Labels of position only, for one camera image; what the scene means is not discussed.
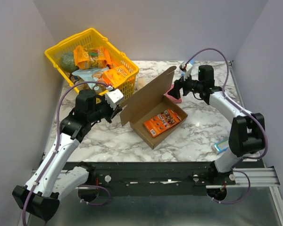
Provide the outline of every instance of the cardboard box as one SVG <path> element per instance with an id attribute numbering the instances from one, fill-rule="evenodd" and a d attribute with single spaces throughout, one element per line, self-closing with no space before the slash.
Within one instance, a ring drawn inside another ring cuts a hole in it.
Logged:
<path id="1" fill-rule="evenodd" d="M 149 82 L 145 87 L 137 91 L 125 100 L 121 106 L 125 107 L 120 113 L 122 126 L 130 122 L 131 128 L 152 148 L 159 145 L 167 136 L 177 129 L 188 117 L 179 106 L 173 103 L 164 94 L 170 89 L 176 66 L 169 67 L 165 72 Z M 182 121 L 168 129 L 159 136 L 153 138 L 144 126 L 146 120 L 171 108 Z"/>

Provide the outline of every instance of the white wall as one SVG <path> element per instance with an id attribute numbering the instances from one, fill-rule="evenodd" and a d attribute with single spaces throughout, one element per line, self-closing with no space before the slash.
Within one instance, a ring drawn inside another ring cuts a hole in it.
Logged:
<path id="1" fill-rule="evenodd" d="M 39 163 L 62 76 L 45 59 L 54 45 L 31 0 L 0 0 L 0 226 L 16 225 L 12 197 Z"/>
<path id="2" fill-rule="evenodd" d="M 267 0 L 34 0 L 54 41 L 95 27 L 133 60 L 234 59 Z M 198 59 L 221 59 L 203 53 Z"/>
<path id="3" fill-rule="evenodd" d="M 248 109 L 265 117 L 269 151 L 283 196 L 283 0 L 269 0 L 234 60 L 233 69 Z"/>

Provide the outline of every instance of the yellow basket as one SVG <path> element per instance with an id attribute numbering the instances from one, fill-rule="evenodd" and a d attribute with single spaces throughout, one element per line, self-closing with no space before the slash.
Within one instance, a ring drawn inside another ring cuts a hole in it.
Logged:
<path id="1" fill-rule="evenodd" d="M 124 65 L 131 73 L 125 82 L 115 88 L 118 88 L 126 99 L 133 94 L 135 79 L 137 73 L 139 72 L 139 68 L 128 57 L 126 57 L 125 53 L 120 52 L 117 48 L 115 48 L 106 37 L 102 36 L 94 28 L 90 28 L 81 33 L 72 35 L 45 51 L 46 57 L 53 63 L 53 66 L 57 68 L 57 70 L 66 79 L 71 87 L 74 84 L 69 79 L 70 74 L 62 70 L 59 62 L 61 56 L 64 53 L 72 52 L 78 45 L 81 45 L 85 48 L 96 48 L 99 46 L 104 46 L 109 51 L 110 58 L 116 64 L 116 66 Z M 79 93 L 79 89 L 77 87 L 75 87 L 74 90 Z"/>

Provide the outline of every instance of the white marble table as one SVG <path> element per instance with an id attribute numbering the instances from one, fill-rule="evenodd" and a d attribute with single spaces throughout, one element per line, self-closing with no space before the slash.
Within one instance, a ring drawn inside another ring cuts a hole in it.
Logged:
<path id="1" fill-rule="evenodd" d="M 151 81 L 170 66 L 177 66 L 174 80 L 181 71 L 179 61 L 135 61 L 140 69 L 137 77 Z M 223 85 L 226 75 L 224 62 L 196 62 L 192 74 L 197 79 L 198 66 L 210 64 L 215 70 L 215 84 Z M 64 82 L 62 93 L 69 88 Z M 238 101 L 238 95 L 230 77 L 226 86 L 230 97 Z M 65 118 L 75 104 L 77 93 L 72 90 L 65 98 L 60 118 Z M 216 109 L 204 101 L 196 100 L 192 94 L 183 97 L 179 106 L 189 115 L 187 120 L 152 150 L 127 124 L 121 127 L 119 115 L 111 124 L 103 120 L 96 124 L 73 152 L 68 161 L 213 161 L 218 156 L 211 146 L 228 137 L 230 123 Z M 57 123 L 54 121 L 46 147 L 49 151 L 56 137 Z"/>

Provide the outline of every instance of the orange product package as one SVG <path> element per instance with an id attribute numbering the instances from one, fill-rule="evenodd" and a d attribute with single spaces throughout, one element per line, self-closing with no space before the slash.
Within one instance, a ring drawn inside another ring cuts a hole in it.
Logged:
<path id="1" fill-rule="evenodd" d="M 117 63 L 113 60 L 111 60 L 111 68 L 117 67 Z"/>
<path id="2" fill-rule="evenodd" d="M 111 65 L 109 52 L 103 46 L 99 48 L 84 48 L 77 46 L 74 49 L 75 65 L 80 69 L 90 69 L 92 67 L 104 68 Z"/>
<path id="3" fill-rule="evenodd" d="M 165 132 L 167 129 L 170 129 L 174 125 L 178 124 L 181 120 L 182 119 L 176 112 L 172 111 L 171 109 L 167 109 L 150 120 L 145 121 L 144 125 L 152 137 L 156 137 Z"/>
<path id="4" fill-rule="evenodd" d="M 116 88 L 125 82 L 128 76 L 130 76 L 130 72 L 124 65 L 121 65 L 103 72 L 102 79 L 107 83 L 107 85 Z"/>

